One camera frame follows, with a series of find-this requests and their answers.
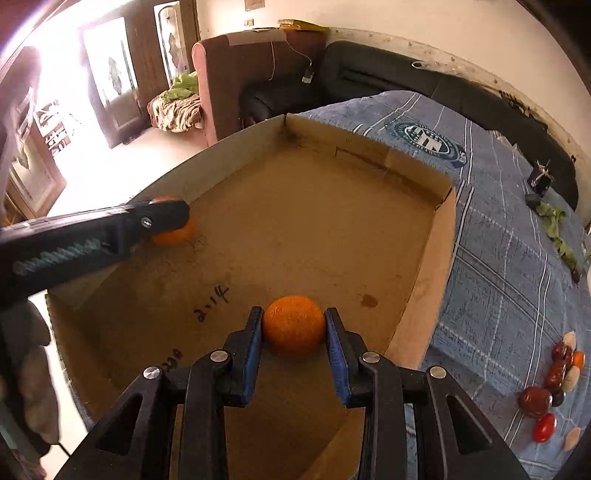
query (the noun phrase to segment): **tomato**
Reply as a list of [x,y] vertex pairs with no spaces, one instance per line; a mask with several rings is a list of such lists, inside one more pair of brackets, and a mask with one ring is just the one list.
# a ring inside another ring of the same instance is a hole
[[550,440],[550,437],[556,430],[556,416],[553,413],[547,413],[538,420],[534,427],[534,442],[544,443]]
[[577,350],[573,354],[573,365],[579,367],[579,370],[583,371],[583,367],[585,366],[585,354],[580,350]]

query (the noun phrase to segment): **floor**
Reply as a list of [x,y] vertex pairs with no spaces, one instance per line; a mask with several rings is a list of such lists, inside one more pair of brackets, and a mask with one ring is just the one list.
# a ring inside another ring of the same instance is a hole
[[206,146],[197,129],[175,134],[149,128],[129,145],[111,150],[102,142],[77,137],[56,155],[67,186],[49,216],[127,202]]
[[[77,137],[56,156],[56,164],[67,186],[49,216],[126,202],[205,147],[203,133],[198,130],[174,134],[150,128],[129,145],[118,145],[112,150],[91,138]],[[45,292],[34,295],[31,300],[50,325]],[[74,406],[53,338],[47,355],[60,405],[61,443],[73,452],[84,439],[86,428]],[[66,460],[66,454],[57,446],[42,458],[41,465],[47,471],[48,480],[53,480]]]

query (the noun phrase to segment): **red date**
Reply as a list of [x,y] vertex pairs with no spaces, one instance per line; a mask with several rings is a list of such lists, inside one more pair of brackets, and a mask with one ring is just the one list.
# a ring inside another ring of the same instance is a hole
[[552,395],[545,388],[528,387],[519,394],[519,407],[525,415],[540,419],[552,405]]
[[558,393],[566,375],[566,360],[555,360],[544,379],[544,388],[552,394]]
[[562,359],[562,358],[564,358],[565,355],[566,355],[566,345],[561,340],[556,345],[554,345],[554,348],[552,349],[552,360]]

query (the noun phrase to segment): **metal screw head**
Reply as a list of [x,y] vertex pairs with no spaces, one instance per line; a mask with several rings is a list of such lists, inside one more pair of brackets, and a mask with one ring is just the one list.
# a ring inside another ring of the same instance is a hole
[[147,378],[148,380],[153,380],[159,376],[160,369],[158,367],[148,367],[146,370],[144,370],[144,378]]
[[365,352],[363,356],[363,361],[369,364],[376,364],[379,362],[379,353],[377,352]]
[[228,359],[228,353],[224,352],[223,350],[216,350],[209,356],[209,359],[212,362],[216,362],[217,364],[221,362],[225,362]]
[[433,377],[433,378],[445,378],[447,375],[446,370],[443,367],[440,366],[436,366],[436,367],[431,367],[429,369],[429,374]]

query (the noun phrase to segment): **blue plaid bedsheet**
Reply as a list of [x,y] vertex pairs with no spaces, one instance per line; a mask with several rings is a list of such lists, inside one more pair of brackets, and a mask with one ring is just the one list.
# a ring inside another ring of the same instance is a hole
[[[591,299],[579,286],[524,202],[532,167],[514,148],[461,114],[409,91],[328,105],[303,116],[404,151],[448,175],[457,194],[452,269],[422,368],[444,366],[518,456],[532,478],[552,478],[568,457],[564,437],[591,419],[589,370],[553,409],[549,442],[531,440],[534,420],[517,395],[542,385],[550,352],[575,330],[577,349],[591,353]],[[568,204],[550,190],[544,199],[567,212],[560,234],[583,264],[584,230]],[[407,411],[409,477],[416,477],[414,421]]]

